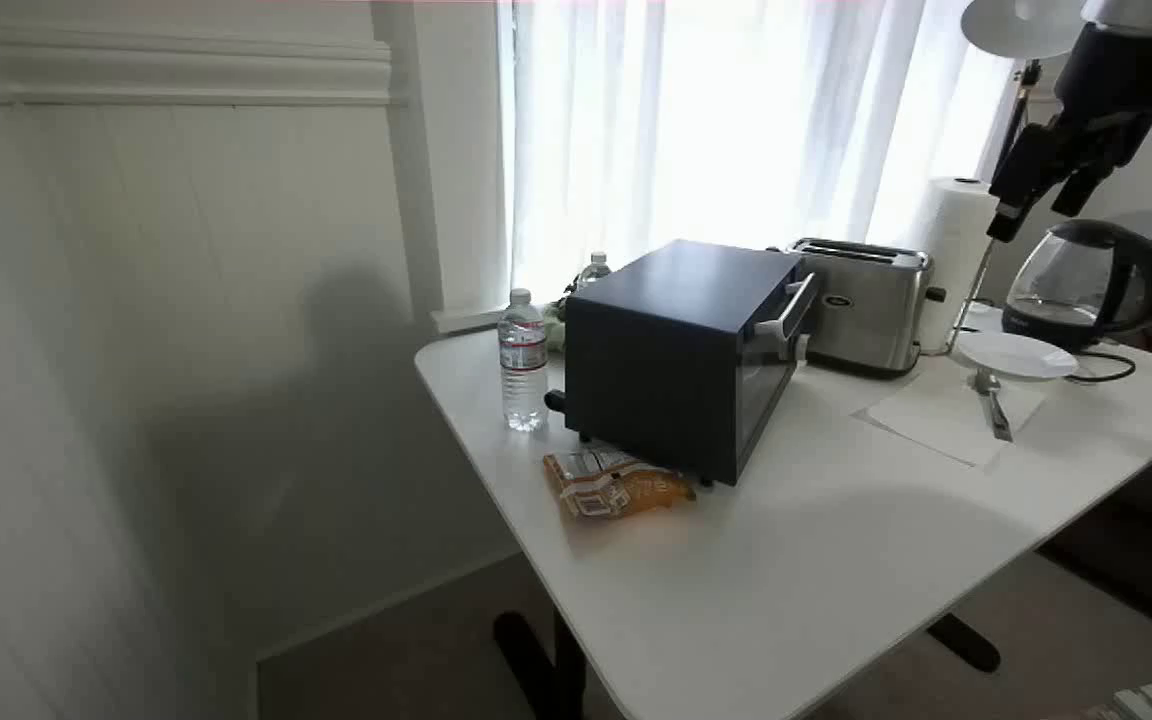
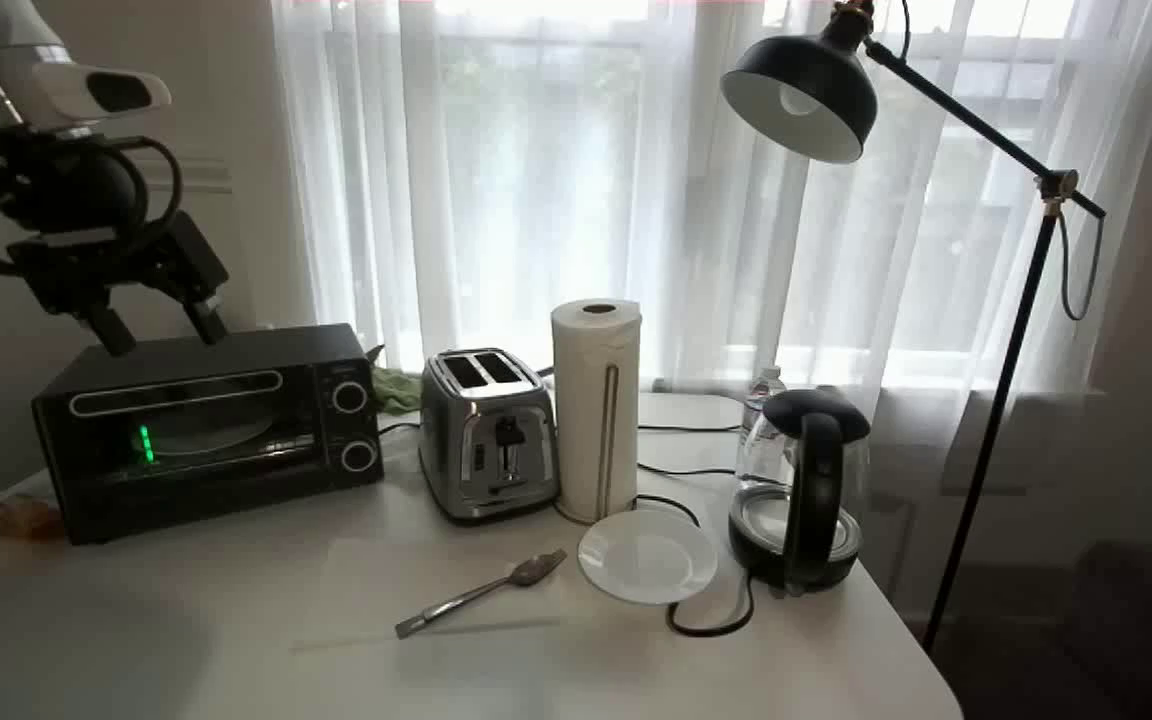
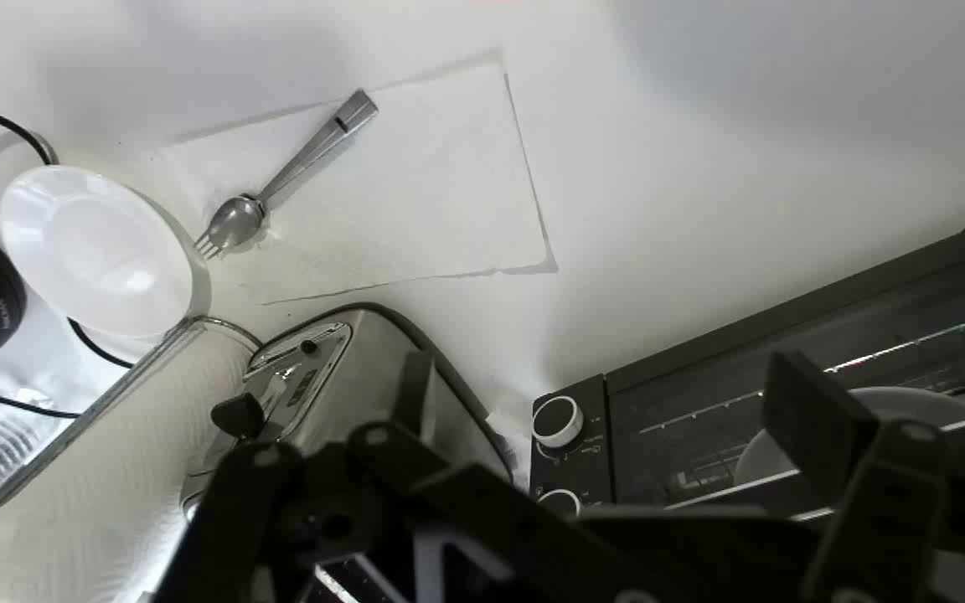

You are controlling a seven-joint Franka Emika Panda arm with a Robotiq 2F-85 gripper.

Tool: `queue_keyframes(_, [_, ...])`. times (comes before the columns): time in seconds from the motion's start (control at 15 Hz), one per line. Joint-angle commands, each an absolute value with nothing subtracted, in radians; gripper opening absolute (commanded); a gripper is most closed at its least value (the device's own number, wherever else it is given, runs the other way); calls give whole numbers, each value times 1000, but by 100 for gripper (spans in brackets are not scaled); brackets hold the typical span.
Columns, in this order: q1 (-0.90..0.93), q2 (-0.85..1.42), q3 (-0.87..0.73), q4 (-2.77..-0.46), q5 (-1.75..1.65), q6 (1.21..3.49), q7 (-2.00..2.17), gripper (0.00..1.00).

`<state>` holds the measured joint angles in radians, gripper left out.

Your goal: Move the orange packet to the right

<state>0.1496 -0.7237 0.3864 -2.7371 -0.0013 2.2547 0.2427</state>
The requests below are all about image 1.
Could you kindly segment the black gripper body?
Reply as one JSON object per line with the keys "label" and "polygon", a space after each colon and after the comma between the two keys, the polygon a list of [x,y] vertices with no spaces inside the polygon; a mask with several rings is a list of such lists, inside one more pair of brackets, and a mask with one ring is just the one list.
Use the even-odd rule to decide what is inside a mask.
{"label": "black gripper body", "polygon": [[1123,168],[1152,132],[1152,37],[1087,25],[1055,80],[1060,110],[1023,123],[993,175],[993,241],[1012,241],[1032,203],[1055,193],[1060,215],[1079,215],[1091,193]]}

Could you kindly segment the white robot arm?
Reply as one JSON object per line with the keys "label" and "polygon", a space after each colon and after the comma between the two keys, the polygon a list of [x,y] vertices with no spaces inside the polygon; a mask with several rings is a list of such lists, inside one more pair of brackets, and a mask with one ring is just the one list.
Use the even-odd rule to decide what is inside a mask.
{"label": "white robot arm", "polygon": [[1001,153],[993,241],[1012,241],[1032,203],[1075,215],[1152,132],[1152,0],[969,0],[960,32],[1006,59],[1060,59],[1055,110]]}

